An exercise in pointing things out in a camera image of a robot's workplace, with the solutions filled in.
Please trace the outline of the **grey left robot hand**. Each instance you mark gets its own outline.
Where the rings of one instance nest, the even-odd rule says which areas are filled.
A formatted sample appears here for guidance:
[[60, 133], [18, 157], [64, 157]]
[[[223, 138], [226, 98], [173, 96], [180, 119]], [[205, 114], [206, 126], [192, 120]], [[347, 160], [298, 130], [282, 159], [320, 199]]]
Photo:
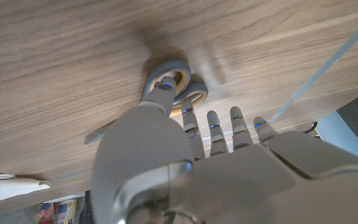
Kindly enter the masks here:
[[96, 223], [358, 223], [358, 157], [298, 131], [254, 120], [254, 144], [239, 109], [229, 152], [211, 123], [211, 154], [195, 144], [186, 109], [169, 117], [176, 84], [165, 77], [104, 133], [94, 160]]

